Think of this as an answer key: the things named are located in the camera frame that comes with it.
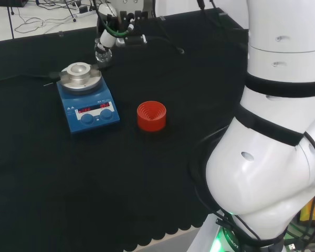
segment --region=white floor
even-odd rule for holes
[[[82,4],[90,5],[89,0],[82,0]],[[18,9],[13,8],[14,15],[11,15],[13,29],[17,28],[19,25],[23,24],[23,20],[18,15]],[[19,8],[20,15],[24,20],[27,20],[30,17],[38,17],[41,19],[64,19],[65,20],[49,20],[54,23],[44,23],[43,27],[38,28],[36,31],[31,31],[29,33],[19,33],[19,32],[28,32],[30,30],[34,30],[38,26],[40,26],[41,22],[35,22],[28,25],[23,25],[16,32],[14,31],[15,38],[27,37],[27,36],[35,36],[41,35],[44,33],[56,33],[60,30],[75,30],[81,28],[95,27],[97,24],[97,15],[93,14],[90,16],[76,18],[76,22],[72,21],[72,17],[70,16],[69,10],[64,8],[54,9],[54,10],[46,10],[36,5],[35,2],[28,2],[23,8]],[[38,21],[37,19],[32,19],[29,22]],[[9,25],[8,13],[6,7],[0,7],[0,41],[7,40],[12,38],[11,27]]]

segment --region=black strap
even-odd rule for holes
[[[247,74],[245,86],[269,96],[287,98],[305,98],[315,96],[315,82],[280,82],[260,79]]]
[[[235,235],[231,230],[222,228],[223,234],[230,247],[235,251],[246,251],[246,252],[268,252],[268,251],[282,251],[284,247],[284,236],[287,232],[288,227],[278,237],[269,240],[256,240],[251,238],[241,237]]]
[[[238,106],[236,119],[245,127],[290,146],[298,145],[303,138],[303,134],[267,121],[248,111],[242,105]]]

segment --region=red digital display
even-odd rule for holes
[[[91,111],[91,110],[95,110],[95,109],[107,108],[109,106],[110,106],[110,103],[105,102],[105,103],[102,103],[102,104],[98,104],[98,105],[89,106],[89,107],[86,107],[86,108],[79,109],[78,113],[85,113],[85,112],[88,112],[88,111]]]

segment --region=black fabric surface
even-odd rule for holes
[[[224,22],[234,25],[227,16]],[[70,136],[54,85],[0,81],[0,252],[131,251],[202,225],[208,211],[187,158],[198,140],[232,119],[247,56],[200,12],[166,17],[164,26],[185,55],[162,41],[113,51],[114,66],[103,76],[118,124]],[[154,20],[141,30],[162,35]],[[0,78],[94,64],[95,31],[0,42]],[[245,32],[229,37],[247,43]],[[136,124],[137,107],[148,100],[167,108],[158,134]]]

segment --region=yellow object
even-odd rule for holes
[[[308,204],[304,206],[303,209],[301,210],[301,214],[300,214],[301,222],[307,222],[309,220],[312,203],[313,203],[313,200],[308,202]],[[313,221],[315,221],[315,207],[314,207]]]

